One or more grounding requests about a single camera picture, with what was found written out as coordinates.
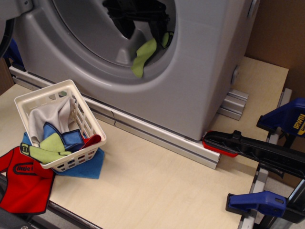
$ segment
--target gray cloth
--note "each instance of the gray cloth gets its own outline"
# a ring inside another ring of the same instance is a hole
[[[73,122],[69,118],[74,110],[75,99],[66,97],[59,103],[50,103],[33,109],[29,115],[29,137],[32,143],[40,144],[43,140],[43,126],[51,123],[59,132],[68,132],[68,125]]]

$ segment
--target red cloth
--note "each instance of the red cloth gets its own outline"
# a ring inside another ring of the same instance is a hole
[[[53,170],[43,169],[16,147],[0,157],[0,172],[4,171],[8,186],[0,207],[11,213],[44,213],[55,178]]]

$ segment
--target light wood surface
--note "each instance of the light wood surface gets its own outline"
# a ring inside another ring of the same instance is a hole
[[[249,117],[238,122],[217,115],[211,127],[225,132],[237,129],[265,140],[265,131],[254,130],[253,115],[276,107],[286,75],[287,69],[244,58],[239,81],[245,88],[239,90],[250,93],[244,114]],[[13,100],[26,92],[15,85],[0,96],[0,155],[20,144],[24,127]],[[257,107],[254,101],[262,98]],[[56,176],[51,201],[104,229],[238,227],[240,216],[225,211],[226,197],[249,192],[256,162],[223,156],[213,170],[99,123],[107,135],[100,179]]]

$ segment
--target white plastic basket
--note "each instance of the white plastic basket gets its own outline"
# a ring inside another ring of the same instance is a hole
[[[94,134],[97,134],[101,136],[102,140],[97,144],[76,151],[51,163],[45,165],[41,164],[44,169],[53,168],[59,172],[65,171],[92,159],[98,147],[106,143],[106,135],[93,116],[90,108],[84,101],[72,80],[63,81],[61,83],[21,95],[15,99],[15,104],[21,116],[24,127],[29,134],[29,115],[31,110],[44,104],[58,102],[63,100],[66,96],[75,99],[74,110],[70,114],[70,118],[74,120],[73,124],[80,129],[81,134],[86,136],[86,138],[90,138]]]

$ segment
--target yellow-green cloth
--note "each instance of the yellow-green cloth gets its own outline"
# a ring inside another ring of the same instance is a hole
[[[40,148],[21,143],[20,151],[43,164],[53,162],[71,154],[71,152],[65,151],[65,146],[57,133],[54,133],[43,140],[40,144]]]
[[[153,55],[157,49],[157,42],[155,38],[152,38],[137,50],[137,57],[133,61],[131,70],[136,77],[141,78],[143,76],[143,68],[145,62]]]
[[[164,34],[161,44],[164,49],[169,46],[170,42],[172,41],[172,37],[173,32],[166,32]],[[133,71],[136,77],[142,78],[144,65],[156,50],[157,41],[155,40],[155,38],[152,38],[137,50],[137,57],[134,59],[133,65],[131,67],[131,70]]]

